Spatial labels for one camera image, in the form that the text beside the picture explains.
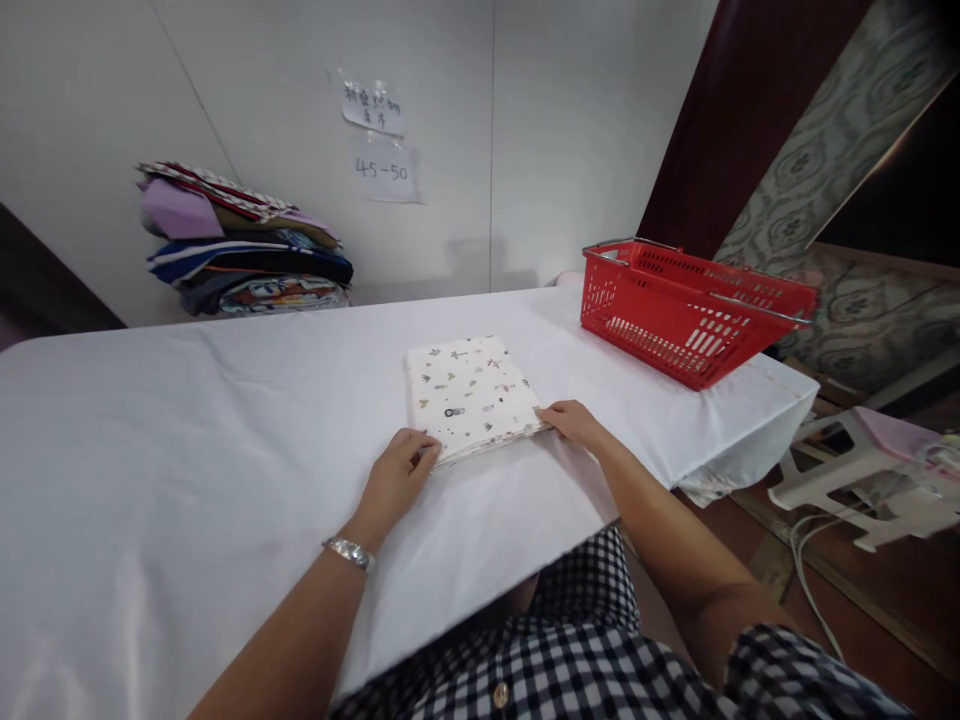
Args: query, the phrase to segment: bracelet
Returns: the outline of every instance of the bracelet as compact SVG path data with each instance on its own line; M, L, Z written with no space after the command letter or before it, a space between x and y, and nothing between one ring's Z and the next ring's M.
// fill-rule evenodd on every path
M377 559L372 553L368 553L362 547L349 540L338 537L327 538L323 541L323 546L330 548L340 557L349 560L367 573L367 575L373 572L373 568L377 564Z

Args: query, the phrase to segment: white table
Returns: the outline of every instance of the white table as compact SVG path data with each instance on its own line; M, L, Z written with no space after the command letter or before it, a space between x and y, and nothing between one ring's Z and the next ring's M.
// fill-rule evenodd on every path
M409 348L498 335L541 402L582 400L667 487L711 462L755 481L813 401L762 356L689 391L580 328L579 304L546 288L0 355L0 715L186 715L406 424ZM383 548L340 691L615 515L592 458L552 433L436 474Z

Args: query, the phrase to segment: black and white checkered dress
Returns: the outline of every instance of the black and white checkered dress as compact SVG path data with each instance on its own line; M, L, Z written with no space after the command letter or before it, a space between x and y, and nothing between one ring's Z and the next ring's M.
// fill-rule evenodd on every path
M723 692L640 633L620 532L540 573L530 610L444 636L344 698L333 717L912 717L876 685L782 627L740 635Z

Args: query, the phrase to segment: red basket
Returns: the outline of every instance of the red basket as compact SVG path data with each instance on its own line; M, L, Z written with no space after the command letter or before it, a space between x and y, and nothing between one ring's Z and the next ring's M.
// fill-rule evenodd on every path
M694 390L812 324L815 288L631 238L583 249L580 324Z

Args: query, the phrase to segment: left hand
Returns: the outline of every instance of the left hand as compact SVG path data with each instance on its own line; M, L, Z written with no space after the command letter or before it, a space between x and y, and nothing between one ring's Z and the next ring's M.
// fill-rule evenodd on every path
M342 537L376 553L384 538L420 497L441 447L436 438L410 428L394 435L373 464L360 505Z

